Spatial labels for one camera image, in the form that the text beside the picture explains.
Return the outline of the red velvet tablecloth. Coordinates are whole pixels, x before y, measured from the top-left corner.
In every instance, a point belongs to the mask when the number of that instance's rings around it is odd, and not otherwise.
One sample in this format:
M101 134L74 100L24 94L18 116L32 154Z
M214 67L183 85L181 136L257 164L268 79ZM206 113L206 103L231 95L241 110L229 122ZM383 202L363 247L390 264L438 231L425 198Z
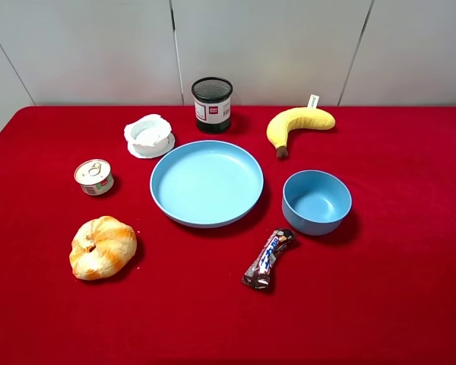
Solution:
M234 224L197 230L150 195L154 160L124 127L151 113L177 144L204 138L190 106L29 106L0 133L0 364L456 364L456 107L331 108L334 129L295 131L278 160L277 106L235 106L220 135L249 151L264 191ZM91 196L74 172L107 161ZM341 179L353 207L326 236L298 235L268 291L242 284L285 227L281 193L300 170ZM132 227L115 275L77 279L71 242L88 221Z

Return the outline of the small blue bowl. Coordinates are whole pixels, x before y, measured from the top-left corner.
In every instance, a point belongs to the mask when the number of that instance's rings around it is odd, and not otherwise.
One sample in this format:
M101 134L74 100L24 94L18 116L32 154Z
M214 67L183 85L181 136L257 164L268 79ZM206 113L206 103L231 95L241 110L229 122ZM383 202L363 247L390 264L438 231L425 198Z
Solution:
M287 223L309 236L324 236L336 230L352 204L347 186L320 170L294 173L282 189L282 212Z

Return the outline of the toy croissant bread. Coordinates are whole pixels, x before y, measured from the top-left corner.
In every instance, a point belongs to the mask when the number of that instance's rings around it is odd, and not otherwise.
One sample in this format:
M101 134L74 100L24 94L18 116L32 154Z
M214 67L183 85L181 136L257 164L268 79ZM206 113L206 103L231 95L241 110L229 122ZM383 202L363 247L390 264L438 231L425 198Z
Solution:
M136 249L132 227L111 216L93 219L79 228L71 242L72 273L84 281L109 278L130 261Z

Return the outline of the black mesh pen holder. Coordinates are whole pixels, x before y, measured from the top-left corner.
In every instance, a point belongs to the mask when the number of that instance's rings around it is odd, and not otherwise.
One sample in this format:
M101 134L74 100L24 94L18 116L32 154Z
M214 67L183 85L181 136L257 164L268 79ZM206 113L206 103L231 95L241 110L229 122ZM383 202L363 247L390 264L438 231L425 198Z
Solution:
M225 78L205 77L192 85L196 126L203 133L220 134L230 127L233 85Z

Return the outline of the small tin can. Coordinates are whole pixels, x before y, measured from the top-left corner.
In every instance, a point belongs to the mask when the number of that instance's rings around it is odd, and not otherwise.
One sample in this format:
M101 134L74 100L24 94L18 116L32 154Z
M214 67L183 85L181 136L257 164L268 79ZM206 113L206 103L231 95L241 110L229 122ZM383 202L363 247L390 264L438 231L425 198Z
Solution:
M83 162L74 172L74 179L83 192L98 196L108 192L114 184L110 164L102 159Z

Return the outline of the white crumpled paper cup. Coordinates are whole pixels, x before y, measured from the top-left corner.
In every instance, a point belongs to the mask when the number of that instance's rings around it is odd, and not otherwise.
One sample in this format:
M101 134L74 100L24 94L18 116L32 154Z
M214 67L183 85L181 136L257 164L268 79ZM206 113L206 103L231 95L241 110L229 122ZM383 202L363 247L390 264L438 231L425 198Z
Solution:
M170 152L176 143L171 125L159 114L149 114L124 128L128 152L152 159Z

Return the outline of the chocolate bar in wrapper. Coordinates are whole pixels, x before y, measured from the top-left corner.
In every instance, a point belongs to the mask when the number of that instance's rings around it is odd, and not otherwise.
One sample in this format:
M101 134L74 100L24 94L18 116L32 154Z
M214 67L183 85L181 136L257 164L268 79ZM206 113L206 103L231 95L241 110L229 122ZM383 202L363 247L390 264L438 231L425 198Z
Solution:
M257 259L245 271L241 282L256 290L267 290L271 282L271 269L279 255L295 239L290 229L276 229L268 237Z

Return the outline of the large blue plate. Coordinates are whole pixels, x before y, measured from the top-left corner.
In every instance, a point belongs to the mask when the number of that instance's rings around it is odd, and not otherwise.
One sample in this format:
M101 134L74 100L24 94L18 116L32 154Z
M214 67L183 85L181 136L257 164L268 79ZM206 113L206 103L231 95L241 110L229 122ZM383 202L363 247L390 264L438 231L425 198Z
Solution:
M187 227L218 228L246 216L258 202L264 176L245 149L225 141L184 144L164 155L150 176L159 209Z

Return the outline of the yellow plush banana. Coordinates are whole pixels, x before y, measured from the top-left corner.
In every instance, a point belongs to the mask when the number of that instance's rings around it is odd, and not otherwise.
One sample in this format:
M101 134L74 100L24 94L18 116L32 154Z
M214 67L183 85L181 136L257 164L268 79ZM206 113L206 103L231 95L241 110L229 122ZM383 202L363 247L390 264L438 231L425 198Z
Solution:
M307 106L294 107L278 113L269 123L266 135L276 150L277 159L288 157L289 133L296 129L326 131L335 126L335 118L318 109L319 96L312 94Z

